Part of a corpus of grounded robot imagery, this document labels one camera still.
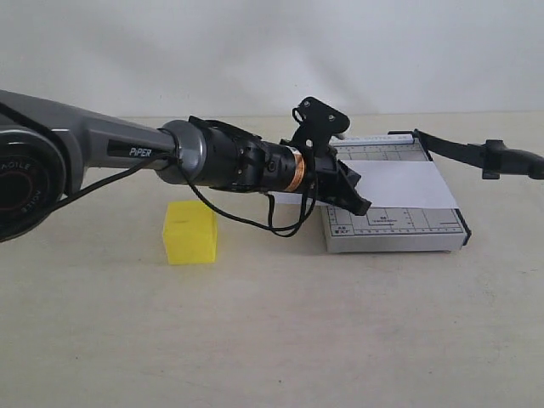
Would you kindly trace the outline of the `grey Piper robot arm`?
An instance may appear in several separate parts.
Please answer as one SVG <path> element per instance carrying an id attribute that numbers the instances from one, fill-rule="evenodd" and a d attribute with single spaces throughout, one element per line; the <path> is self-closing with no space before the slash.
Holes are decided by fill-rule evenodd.
<path id="1" fill-rule="evenodd" d="M 359 174 L 331 145 L 349 119 L 308 97 L 292 112 L 297 131 L 271 143 L 213 119 L 190 116 L 153 128 L 49 99 L 1 93 L 1 238 L 10 241 L 92 191 L 90 168 L 115 179 L 151 169 L 168 184 L 232 193 L 293 193 L 300 219 L 317 202 L 362 216 L 370 202 Z"/>

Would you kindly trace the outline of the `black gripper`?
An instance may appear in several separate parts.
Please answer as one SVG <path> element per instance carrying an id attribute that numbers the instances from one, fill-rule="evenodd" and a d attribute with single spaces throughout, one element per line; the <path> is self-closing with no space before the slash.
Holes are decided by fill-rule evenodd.
<path id="1" fill-rule="evenodd" d="M 328 144 L 319 151 L 315 143 L 280 141 L 278 191 L 284 194 L 307 194 L 317 201 L 335 205 L 356 216 L 364 216 L 371 202 L 356 189 L 361 175 L 343 161 Z"/>

